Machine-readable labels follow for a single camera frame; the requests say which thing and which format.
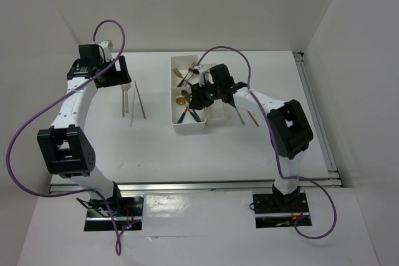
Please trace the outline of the gold fork green handle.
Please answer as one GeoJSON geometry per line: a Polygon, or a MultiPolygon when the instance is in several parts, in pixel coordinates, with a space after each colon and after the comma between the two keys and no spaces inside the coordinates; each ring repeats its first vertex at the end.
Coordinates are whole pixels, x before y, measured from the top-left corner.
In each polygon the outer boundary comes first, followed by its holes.
{"type": "Polygon", "coordinates": [[[177,85],[177,87],[182,87],[183,84],[186,83],[186,82],[188,81],[188,80],[187,80],[187,77],[188,77],[190,74],[193,74],[193,71],[194,71],[194,69],[195,69],[195,66],[196,66],[196,62],[193,62],[193,63],[190,65],[190,67],[188,68],[188,73],[187,73],[184,77],[181,78],[181,81],[180,81],[180,83],[177,85]]]}
{"type": "Polygon", "coordinates": [[[185,82],[185,77],[181,74],[181,72],[177,68],[172,69],[173,73],[181,79],[180,83],[178,86],[180,87],[184,82],[185,82]]]}

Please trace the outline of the brown wooden spoon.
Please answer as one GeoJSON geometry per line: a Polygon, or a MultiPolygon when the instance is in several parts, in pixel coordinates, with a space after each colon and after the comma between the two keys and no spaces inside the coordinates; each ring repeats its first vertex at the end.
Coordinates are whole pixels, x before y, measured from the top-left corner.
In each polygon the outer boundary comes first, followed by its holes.
{"type": "Polygon", "coordinates": [[[190,101],[190,94],[186,90],[182,90],[181,94],[187,101],[190,101]]]}

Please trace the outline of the gold spoon green handle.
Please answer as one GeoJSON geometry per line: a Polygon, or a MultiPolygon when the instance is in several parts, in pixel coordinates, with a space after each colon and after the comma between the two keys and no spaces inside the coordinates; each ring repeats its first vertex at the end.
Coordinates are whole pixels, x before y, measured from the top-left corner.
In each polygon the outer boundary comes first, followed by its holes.
{"type": "Polygon", "coordinates": [[[201,122],[201,118],[199,117],[199,115],[194,111],[194,110],[192,110],[191,111],[191,114],[192,114],[192,116],[193,116],[193,118],[197,121],[197,122],[201,122]]]}
{"type": "Polygon", "coordinates": [[[187,106],[187,104],[186,104],[186,100],[185,100],[184,97],[178,97],[178,98],[175,100],[175,102],[176,102],[177,104],[181,105],[181,106],[184,106],[184,110],[183,110],[183,112],[181,113],[181,115],[180,115],[180,117],[179,117],[179,119],[178,119],[178,121],[177,121],[177,124],[180,124],[180,123],[183,122],[183,120],[184,120],[184,118],[185,118],[185,116],[186,116],[186,112],[188,111],[188,106],[187,106]]]}

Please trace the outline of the silver steel fork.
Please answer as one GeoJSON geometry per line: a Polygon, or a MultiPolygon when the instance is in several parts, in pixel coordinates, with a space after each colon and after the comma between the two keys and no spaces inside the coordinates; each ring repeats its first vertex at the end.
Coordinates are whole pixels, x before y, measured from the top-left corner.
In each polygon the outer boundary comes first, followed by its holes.
{"type": "Polygon", "coordinates": [[[195,76],[195,73],[190,72],[187,74],[187,77],[184,78],[178,85],[178,87],[184,87],[187,86],[190,82],[190,80],[195,76]]]}

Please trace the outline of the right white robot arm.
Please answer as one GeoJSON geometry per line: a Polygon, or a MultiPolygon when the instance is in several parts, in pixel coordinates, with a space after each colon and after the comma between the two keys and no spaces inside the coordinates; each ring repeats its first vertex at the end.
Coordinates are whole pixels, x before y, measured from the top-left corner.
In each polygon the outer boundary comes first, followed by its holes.
{"type": "Polygon", "coordinates": [[[259,93],[244,82],[235,82],[224,64],[194,67],[198,83],[191,85],[190,108],[202,110],[221,100],[264,118],[276,154],[278,177],[272,185],[272,204],[286,211],[300,193],[299,176],[304,151],[314,134],[297,100],[277,100],[259,93]]]}

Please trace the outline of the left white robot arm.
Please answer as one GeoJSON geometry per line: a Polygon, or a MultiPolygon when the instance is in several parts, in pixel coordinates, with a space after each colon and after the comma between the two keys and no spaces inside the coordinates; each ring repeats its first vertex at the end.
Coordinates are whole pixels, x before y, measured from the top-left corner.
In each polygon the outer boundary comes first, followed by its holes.
{"type": "Polygon", "coordinates": [[[67,73],[67,98],[51,126],[37,134],[48,171],[86,189],[90,201],[83,206],[102,216],[123,212],[123,200],[117,184],[97,168],[95,150],[84,133],[84,126],[98,89],[132,81],[124,57],[118,59],[119,69],[111,67],[95,78],[113,60],[112,48],[109,40],[79,46],[80,57],[67,73]]]}

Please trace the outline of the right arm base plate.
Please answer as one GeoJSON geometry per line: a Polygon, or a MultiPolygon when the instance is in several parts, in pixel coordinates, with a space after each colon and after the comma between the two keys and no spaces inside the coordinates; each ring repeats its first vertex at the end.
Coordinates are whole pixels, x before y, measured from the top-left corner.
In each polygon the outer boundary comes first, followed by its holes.
{"type": "Polygon", "coordinates": [[[278,205],[273,194],[253,194],[250,210],[254,212],[257,229],[293,227],[296,220],[297,226],[312,226],[307,197],[300,193],[292,202],[278,205]]]}

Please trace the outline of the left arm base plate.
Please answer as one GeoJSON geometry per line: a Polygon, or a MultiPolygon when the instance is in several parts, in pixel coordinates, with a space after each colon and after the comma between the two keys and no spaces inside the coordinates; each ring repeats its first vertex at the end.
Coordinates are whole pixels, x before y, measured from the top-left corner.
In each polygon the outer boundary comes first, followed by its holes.
{"type": "MultiPolygon", "coordinates": [[[[143,196],[122,197],[120,206],[112,209],[118,230],[142,230],[143,196]]],[[[87,209],[85,232],[113,231],[110,213],[104,204],[94,207],[90,201],[83,201],[87,209]]]]}

